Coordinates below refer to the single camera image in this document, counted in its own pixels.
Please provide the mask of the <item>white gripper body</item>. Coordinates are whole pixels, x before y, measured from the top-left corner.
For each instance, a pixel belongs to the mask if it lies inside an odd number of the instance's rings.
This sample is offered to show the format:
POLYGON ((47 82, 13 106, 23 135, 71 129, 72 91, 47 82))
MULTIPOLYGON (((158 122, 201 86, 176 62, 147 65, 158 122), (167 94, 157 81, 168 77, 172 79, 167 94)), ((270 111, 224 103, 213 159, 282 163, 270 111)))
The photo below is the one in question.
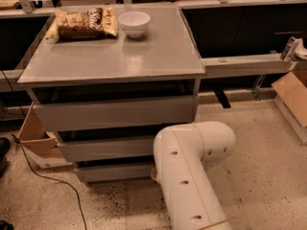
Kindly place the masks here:
POLYGON ((153 167, 151 170, 151 178, 153 181, 155 181, 156 183, 159 183, 159 179, 158 179, 158 174, 157 174, 157 169, 156 167, 153 167))

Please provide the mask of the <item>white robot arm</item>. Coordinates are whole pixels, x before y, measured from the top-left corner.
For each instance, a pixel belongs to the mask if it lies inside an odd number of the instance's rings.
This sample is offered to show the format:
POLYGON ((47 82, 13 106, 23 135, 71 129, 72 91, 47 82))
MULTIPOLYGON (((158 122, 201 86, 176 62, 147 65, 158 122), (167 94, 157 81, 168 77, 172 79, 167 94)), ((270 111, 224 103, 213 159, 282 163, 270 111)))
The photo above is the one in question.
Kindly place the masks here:
POLYGON ((205 172, 236 146, 232 128, 221 122, 168 126, 153 141, 156 181, 172 230, 232 230, 205 172))

